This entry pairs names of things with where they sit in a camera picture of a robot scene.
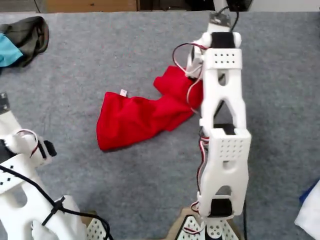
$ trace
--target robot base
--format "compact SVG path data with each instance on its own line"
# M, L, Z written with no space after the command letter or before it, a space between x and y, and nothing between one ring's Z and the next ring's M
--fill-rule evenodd
M179 218L172 225L166 240L243 240L238 228L230 220L214 219L208 223L206 228L199 234L188 234L183 228L197 231L200 229L198 217L189 208L181 211Z

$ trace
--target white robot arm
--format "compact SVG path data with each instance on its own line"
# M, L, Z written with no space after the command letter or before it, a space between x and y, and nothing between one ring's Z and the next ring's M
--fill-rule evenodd
M71 196L53 201L36 168L56 155L53 144L35 132L23 129L10 111L8 96L0 93L0 221L8 240L112 240L102 218L79 212ZM16 200L21 188L25 205ZM87 228L80 216L94 219Z
M198 180L197 202L191 207L205 225L240 215L246 198L251 134L242 97L241 42L241 35L231 31L230 18L222 11L213 12L207 32L193 42L202 47L193 46L187 59L186 76L203 81L199 121L202 165L198 169L203 173ZM215 124L215 113L222 102L230 110L232 123ZM224 188L228 193L221 193Z

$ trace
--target red towel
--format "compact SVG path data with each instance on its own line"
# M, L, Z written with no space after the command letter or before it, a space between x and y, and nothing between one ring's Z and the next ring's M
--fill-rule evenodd
M106 151L150 139L161 131L172 131L193 115L187 104L187 91L193 81L176 66L169 66L153 85L162 94L158 100L139 96L125 97L106 92L96 125L101 150ZM198 108L203 99L202 81L189 94Z

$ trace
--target teal cloth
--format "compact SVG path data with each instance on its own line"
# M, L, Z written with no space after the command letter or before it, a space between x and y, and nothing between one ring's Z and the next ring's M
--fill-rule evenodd
M23 54L4 34L0 33L0 68L8 67Z

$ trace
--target gray felt mat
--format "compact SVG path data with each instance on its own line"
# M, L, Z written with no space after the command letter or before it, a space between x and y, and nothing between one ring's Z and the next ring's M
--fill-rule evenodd
M0 23L25 17L2 14ZM164 237L179 210L196 199L198 117L109 153L97 146L96 122L106 91L159 98L154 78L172 64L176 45L206 30L208 13L44 17L47 51L26 68L5 69L0 81L20 123L56 146L54 162L39 171L47 190L97 210L116 239ZM248 237L311 239L294 220L298 197L320 175L320 14L242 13L235 30L243 39L243 96L253 136ZM219 120L227 117L222 111Z

